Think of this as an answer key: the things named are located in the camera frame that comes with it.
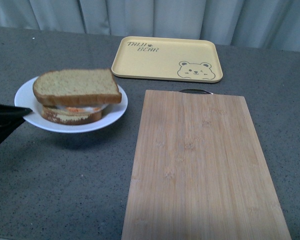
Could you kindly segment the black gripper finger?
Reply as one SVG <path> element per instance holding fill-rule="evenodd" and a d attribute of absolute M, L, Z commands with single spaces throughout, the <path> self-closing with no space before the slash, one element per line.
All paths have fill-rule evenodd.
<path fill-rule="evenodd" d="M 24 121 L 24 117 L 33 111 L 27 107 L 0 104 L 0 144 Z"/>

